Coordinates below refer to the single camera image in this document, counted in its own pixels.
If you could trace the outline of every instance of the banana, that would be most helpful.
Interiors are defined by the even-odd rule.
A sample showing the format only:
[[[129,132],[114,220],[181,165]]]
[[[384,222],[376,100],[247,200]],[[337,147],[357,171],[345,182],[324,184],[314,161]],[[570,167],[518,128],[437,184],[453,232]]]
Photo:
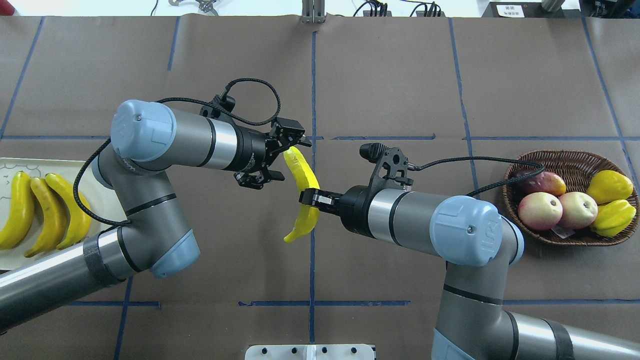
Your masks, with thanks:
[[[0,250],[15,247],[24,239],[33,222],[35,201],[29,186],[31,178],[18,171],[11,183],[11,208],[9,219],[0,231]]]
[[[66,249],[86,236],[91,226],[91,217],[84,213],[76,204],[73,186],[64,177],[49,173],[45,176],[45,180],[47,185],[60,195],[69,209],[69,228],[67,229],[67,235],[64,240],[56,246],[58,250]],[[78,194],[80,195],[82,203],[89,208],[89,202],[84,195],[82,193]]]
[[[305,160],[300,150],[295,147],[290,147],[289,150],[284,152],[284,160],[293,174],[293,178],[296,180],[296,186],[298,191],[302,192],[307,188],[320,189],[318,180],[313,170]],[[311,232],[316,226],[320,210],[309,205],[300,205],[300,211],[298,217],[293,225],[293,230],[284,237],[286,243],[290,243],[293,240],[302,237]]]
[[[31,190],[42,207],[44,223],[42,232],[35,245],[24,253],[25,258],[35,254],[53,250],[60,243],[67,228],[67,213],[62,204],[47,185],[45,179],[34,177],[31,179]]]

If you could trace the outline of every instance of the white label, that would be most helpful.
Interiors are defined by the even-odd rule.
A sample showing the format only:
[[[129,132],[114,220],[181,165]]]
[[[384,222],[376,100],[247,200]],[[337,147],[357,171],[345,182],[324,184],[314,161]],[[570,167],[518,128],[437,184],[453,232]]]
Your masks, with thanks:
[[[520,5],[496,5],[498,15],[502,17],[524,17],[524,11]]]
[[[561,227],[561,226],[554,226],[553,229],[551,229],[551,231],[556,233],[556,235],[560,236],[562,239],[566,239],[569,236],[575,234],[575,231],[571,229],[565,229],[564,227]]]

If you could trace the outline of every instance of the white bracket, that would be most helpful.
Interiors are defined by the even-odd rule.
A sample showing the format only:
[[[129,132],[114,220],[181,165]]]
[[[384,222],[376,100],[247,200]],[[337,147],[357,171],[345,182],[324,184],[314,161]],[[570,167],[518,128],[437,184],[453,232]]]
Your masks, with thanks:
[[[302,0],[302,22],[324,22],[324,0]]]
[[[376,360],[376,348],[366,344],[254,345],[244,360]]]

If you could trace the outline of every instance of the white metal plate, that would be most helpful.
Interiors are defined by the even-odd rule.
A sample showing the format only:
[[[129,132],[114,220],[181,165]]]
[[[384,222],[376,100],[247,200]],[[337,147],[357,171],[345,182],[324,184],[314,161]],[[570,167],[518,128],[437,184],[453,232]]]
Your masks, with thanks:
[[[366,344],[254,345],[244,360],[375,360],[374,349]]]
[[[43,177],[49,172],[55,172],[64,177],[68,182],[73,183],[83,163],[83,161],[70,160],[0,158],[0,227],[4,227],[9,217],[9,209],[11,207],[11,181],[16,172],[24,171],[31,177]],[[79,190],[86,197],[94,213],[116,221],[125,219],[124,212],[122,211],[115,192],[98,183],[91,173],[91,168],[88,168],[84,173]],[[88,235],[95,234],[108,227],[108,225],[98,223],[94,220],[89,228]],[[35,216],[27,236],[15,248],[0,250],[0,270],[13,270],[21,266],[29,265],[45,256],[57,252],[58,250],[51,250],[37,254],[32,258],[25,258],[23,256],[23,253],[35,244],[41,230],[42,209],[36,200]]]

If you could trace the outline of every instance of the brown basket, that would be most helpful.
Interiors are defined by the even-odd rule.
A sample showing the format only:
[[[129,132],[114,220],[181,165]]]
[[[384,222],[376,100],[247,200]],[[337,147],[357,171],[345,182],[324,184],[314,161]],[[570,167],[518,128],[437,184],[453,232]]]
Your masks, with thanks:
[[[600,155],[592,154],[586,151],[569,151],[569,150],[538,150],[527,152],[521,155],[518,160],[537,161],[546,166],[548,171],[555,172],[560,175],[566,183],[567,192],[585,192],[589,187],[591,178],[601,170],[613,170],[621,174],[625,174],[619,167],[611,161]],[[509,179],[515,172],[530,168],[527,165],[512,164],[504,174],[504,179]],[[511,186],[502,187],[502,200],[506,206],[506,210],[514,224],[516,224],[523,233],[538,239],[539,241],[561,246],[611,246],[617,245],[629,239],[638,227],[638,216],[636,215],[631,224],[622,230],[616,236],[611,238],[600,236],[589,228],[576,230],[574,235],[566,239],[562,239],[551,230],[534,231],[526,227],[518,218],[518,204],[522,200],[522,194]],[[636,207],[637,213],[640,214],[640,201],[634,187],[634,191],[627,199],[629,204]]]

